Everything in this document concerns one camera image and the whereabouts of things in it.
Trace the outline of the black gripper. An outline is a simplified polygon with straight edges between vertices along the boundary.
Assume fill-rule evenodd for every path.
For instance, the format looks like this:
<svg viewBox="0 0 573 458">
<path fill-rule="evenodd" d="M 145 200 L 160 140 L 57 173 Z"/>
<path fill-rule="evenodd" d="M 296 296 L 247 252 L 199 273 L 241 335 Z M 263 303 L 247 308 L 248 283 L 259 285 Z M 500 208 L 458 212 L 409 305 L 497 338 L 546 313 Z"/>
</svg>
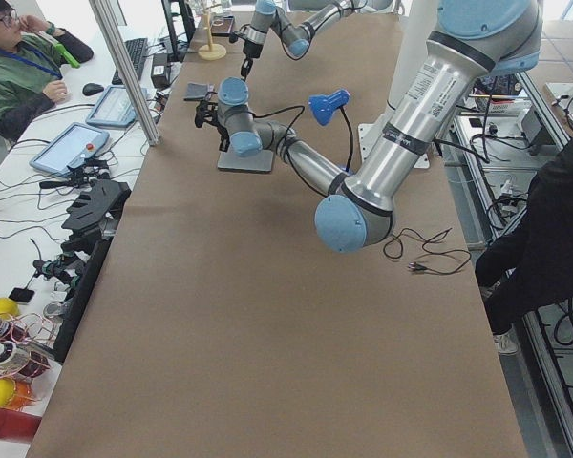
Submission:
<svg viewBox="0 0 573 458">
<path fill-rule="evenodd" d="M 263 51 L 264 44 L 256 43 L 253 41 L 245 41 L 243 52 L 245 55 L 245 60 L 241 66 L 240 75 L 242 79 L 247 79 L 249 76 L 252 66 L 254 64 L 253 59 L 258 59 Z"/>
<path fill-rule="evenodd" d="M 220 134 L 220 144 L 219 144 L 219 151 L 220 152 L 226 152 L 229 148 L 229 133 L 227 131 L 227 129 L 221 125 L 218 124 L 217 125 L 217 130 Z"/>
</svg>

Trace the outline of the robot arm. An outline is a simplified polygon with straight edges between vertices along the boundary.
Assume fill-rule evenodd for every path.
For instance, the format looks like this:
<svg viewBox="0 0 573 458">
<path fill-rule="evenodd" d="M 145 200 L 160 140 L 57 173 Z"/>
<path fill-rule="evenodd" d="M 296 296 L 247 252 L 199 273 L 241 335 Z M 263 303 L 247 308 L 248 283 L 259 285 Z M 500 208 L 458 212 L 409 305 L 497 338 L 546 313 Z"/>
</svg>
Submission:
<svg viewBox="0 0 573 458">
<path fill-rule="evenodd" d="M 255 59 L 261 56 L 268 32 L 276 33 L 286 55 L 292 60 L 303 58 L 314 37 L 337 21 L 359 12 L 366 1 L 330 1 L 308 19 L 294 25 L 274 1 L 257 1 L 252 19 L 229 36 L 231 43 L 242 39 L 244 62 L 241 77 L 246 80 Z"/>
<path fill-rule="evenodd" d="M 441 1 L 435 17 L 426 59 L 352 175 L 288 126 L 255 120 L 243 79 L 228 77 L 218 88 L 216 125 L 232 151 L 247 157 L 270 150 L 324 194 L 314 216 L 316 233 L 336 252 L 356 251 L 392 232 L 396 191 L 476 79 L 523 72 L 539 61 L 540 1 Z"/>
</svg>

